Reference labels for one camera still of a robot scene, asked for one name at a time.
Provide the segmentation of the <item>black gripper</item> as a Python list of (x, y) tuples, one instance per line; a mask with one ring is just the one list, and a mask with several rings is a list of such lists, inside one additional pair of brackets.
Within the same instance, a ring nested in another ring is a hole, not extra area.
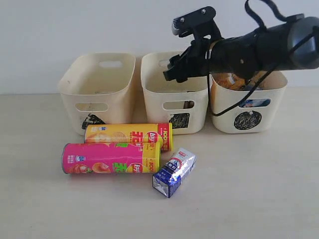
[(188, 78), (202, 77), (209, 73), (224, 73), (222, 61), (218, 58), (214, 46), (224, 38), (191, 41), (191, 45), (182, 53), (169, 59), (167, 70), (163, 75), (167, 81), (185, 82)]

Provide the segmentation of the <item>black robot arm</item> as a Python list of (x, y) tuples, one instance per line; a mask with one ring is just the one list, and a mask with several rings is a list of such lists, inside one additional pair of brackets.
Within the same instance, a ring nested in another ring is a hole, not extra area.
[(248, 80), (260, 71), (316, 69), (319, 66), (319, 19), (295, 21), (222, 38), (214, 18), (198, 13), (177, 18), (174, 35), (193, 35), (191, 45), (170, 58), (163, 72), (167, 81), (179, 83), (208, 73), (234, 73)]

